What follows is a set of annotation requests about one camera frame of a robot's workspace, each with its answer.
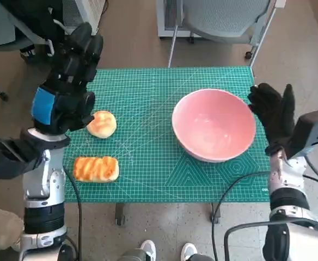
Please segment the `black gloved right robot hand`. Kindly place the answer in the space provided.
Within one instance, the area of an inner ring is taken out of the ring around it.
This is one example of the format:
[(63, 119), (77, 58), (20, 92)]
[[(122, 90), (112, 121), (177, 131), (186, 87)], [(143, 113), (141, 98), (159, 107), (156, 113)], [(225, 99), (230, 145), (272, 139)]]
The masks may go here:
[(287, 146), (295, 127), (295, 97), (291, 84), (287, 84), (281, 95), (267, 83), (254, 85), (248, 94), (249, 109), (263, 125), (268, 146), (268, 156)]

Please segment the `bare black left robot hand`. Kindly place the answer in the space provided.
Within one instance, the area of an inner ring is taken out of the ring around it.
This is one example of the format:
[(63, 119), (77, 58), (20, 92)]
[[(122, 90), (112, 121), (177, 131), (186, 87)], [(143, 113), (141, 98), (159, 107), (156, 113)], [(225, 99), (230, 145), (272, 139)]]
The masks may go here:
[(81, 23), (60, 43), (47, 79), (33, 98), (31, 115), (40, 132), (64, 134), (84, 128), (93, 120), (95, 94), (87, 90), (97, 73), (103, 37)]

